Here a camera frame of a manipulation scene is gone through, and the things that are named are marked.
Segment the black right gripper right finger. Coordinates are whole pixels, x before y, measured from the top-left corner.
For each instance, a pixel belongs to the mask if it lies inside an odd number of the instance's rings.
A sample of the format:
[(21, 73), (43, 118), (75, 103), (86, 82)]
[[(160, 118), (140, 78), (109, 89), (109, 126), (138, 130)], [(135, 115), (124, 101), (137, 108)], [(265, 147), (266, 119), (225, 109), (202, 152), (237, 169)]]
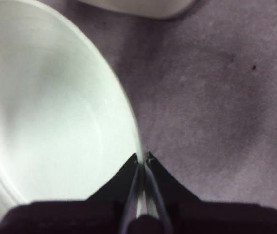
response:
[(204, 201), (148, 152), (147, 207), (166, 234), (277, 234), (277, 209), (254, 203)]

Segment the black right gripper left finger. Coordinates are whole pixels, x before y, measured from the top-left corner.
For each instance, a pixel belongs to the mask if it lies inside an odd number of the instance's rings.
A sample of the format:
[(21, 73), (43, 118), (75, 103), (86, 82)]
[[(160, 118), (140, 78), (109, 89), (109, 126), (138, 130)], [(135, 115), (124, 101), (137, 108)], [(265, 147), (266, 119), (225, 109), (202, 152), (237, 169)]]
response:
[(136, 213), (139, 162), (132, 154), (117, 173), (86, 200), (40, 201), (10, 209), (0, 234), (122, 234)]

